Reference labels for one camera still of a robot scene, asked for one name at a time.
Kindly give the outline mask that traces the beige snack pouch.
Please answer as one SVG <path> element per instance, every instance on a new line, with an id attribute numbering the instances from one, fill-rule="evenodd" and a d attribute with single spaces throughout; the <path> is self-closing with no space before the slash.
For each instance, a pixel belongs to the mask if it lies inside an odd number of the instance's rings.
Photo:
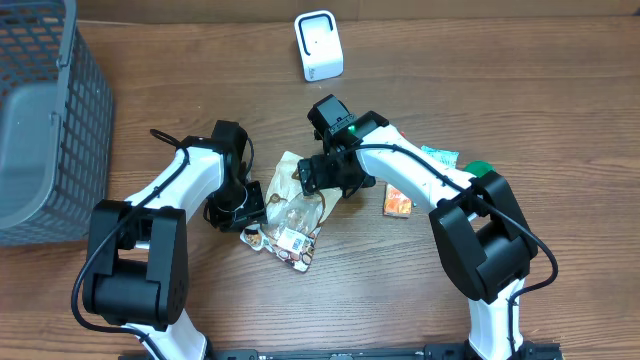
<path id="1" fill-rule="evenodd" d="M 266 250 L 304 273 L 313 260 L 322 225 L 342 191 L 331 188 L 305 195 L 297 170 L 301 159 L 292 152 L 283 153 L 265 196 L 267 222 L 247 226 L 240 239 L 253 250 Z"/>

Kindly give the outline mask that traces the orange tissue pack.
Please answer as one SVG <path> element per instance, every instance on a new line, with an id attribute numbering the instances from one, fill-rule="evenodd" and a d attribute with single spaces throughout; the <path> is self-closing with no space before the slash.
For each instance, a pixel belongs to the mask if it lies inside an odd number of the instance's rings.
<path id="1" fill-rule="evenodd" d="M 412 212 L 412 201 L 393 185 L 385 186 L 383 214 L 396 218 L 409 218 Z"/>

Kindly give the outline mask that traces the teal packet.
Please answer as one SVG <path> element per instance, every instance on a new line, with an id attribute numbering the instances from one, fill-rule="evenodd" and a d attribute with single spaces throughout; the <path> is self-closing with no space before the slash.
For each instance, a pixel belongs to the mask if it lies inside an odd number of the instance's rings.
<path id="1" fill-rule="evenodd" d="M 421 150 L 447 167 L 455 168 L 457 165 L 459 153 L 456 151 L 436 149 L 426 145 L 423 145 Z"/>

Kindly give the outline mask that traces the green lid small jar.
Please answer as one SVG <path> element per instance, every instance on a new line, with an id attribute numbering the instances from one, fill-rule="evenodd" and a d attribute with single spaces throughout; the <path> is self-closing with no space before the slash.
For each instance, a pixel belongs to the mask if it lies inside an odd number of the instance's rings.
<path id="1" fill-rule="evenodd" d="M 494 171 L 495 168 L 486 161 L 476 160 L 470 162 L 464 167 L 464 171 L 468 172 L 475 177 L 482 177 L 488 172 Z"/>

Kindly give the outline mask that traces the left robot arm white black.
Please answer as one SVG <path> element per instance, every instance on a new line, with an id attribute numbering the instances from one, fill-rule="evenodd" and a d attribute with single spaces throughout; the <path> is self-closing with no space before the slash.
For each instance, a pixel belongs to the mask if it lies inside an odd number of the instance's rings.
<path id="1" fill-rule="evenodd" d="M 208 137 L 151 133 L 175 157 L 144 189 L 94 207 L 70 307 L 88 330 L 135 336 L 150 359 L 213 359 L 211 340 L 185 310 L 187 224 L 198 209 L 223 233 L 266 222 L 253 162 L 243 158 L 254 146 L 239 123 L 223 120 Z"/>

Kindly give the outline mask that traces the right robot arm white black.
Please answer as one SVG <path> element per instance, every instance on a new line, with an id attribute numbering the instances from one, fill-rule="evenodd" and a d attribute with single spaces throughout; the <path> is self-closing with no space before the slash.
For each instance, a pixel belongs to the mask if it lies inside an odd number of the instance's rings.
<path id="1" fill-rule="evenodd" d="M 383 180 L 429 214 L 441 265 L 469 300 L 467 355 L 528 359 L 517 301 L 538 247 L 507 183 L 447 166 L 410 143 L 380 114 L 351 113 L 333 95 L 308 119 L 323 152 L 298 164 L 306 195 L 338 188 L 344 198 Z"/>

